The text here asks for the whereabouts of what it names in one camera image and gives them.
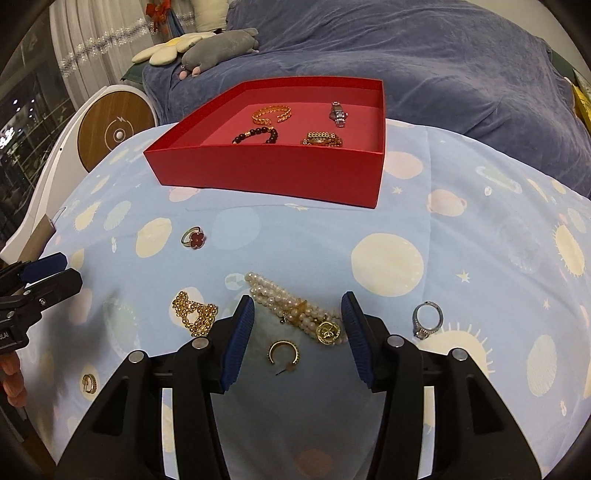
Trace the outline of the person's left hand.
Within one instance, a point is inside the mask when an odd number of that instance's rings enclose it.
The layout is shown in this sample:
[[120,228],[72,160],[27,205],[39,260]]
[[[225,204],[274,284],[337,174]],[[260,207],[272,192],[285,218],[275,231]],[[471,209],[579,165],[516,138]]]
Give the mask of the person's left hand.
[[2,385],[8,402],[15,408],[24,407],[27,400],[27,391],[17,353],[3,354],[0,359],[0,366],[1,372],[4,374]]

